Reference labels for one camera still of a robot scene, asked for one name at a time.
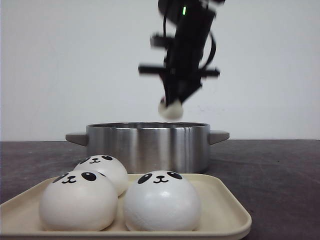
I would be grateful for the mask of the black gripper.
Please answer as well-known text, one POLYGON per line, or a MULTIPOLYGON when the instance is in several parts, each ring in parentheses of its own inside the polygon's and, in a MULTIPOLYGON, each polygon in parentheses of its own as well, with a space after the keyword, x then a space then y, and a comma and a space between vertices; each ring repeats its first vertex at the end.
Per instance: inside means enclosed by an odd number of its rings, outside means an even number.
POLYGON ((216 11, 204 4, 159 4, 163 15, 163 34, 150 38, 152 47, 166 49, 163 66, 138 66, 140 74, 158 74, 163 79, 165 105, 176 100, 183 103, 198 89, 201 83, 178 84, 177 80, 199 81, 202 77, 218 77, 218 69, 207 69, 216 53, 216 43, 211 26, 216 11))

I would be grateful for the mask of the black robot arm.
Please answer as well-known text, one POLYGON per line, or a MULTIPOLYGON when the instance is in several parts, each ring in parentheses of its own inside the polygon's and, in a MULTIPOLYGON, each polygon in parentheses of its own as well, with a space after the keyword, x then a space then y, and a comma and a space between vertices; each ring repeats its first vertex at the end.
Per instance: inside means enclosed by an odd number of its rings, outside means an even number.
POLYGON ((176 26, 175 35, 155 34, 153 47, 166 49, 163 66, 139 65, 141 74, 159 75, 165 96, 160 101, 166 108, 178 101, 183 103, 202 87, 204 77, 218 77, 218 69, 208 69, 216 53, 211 26, 216 12, 200 0, 160 0, 158 9, 163 22, 176 26))

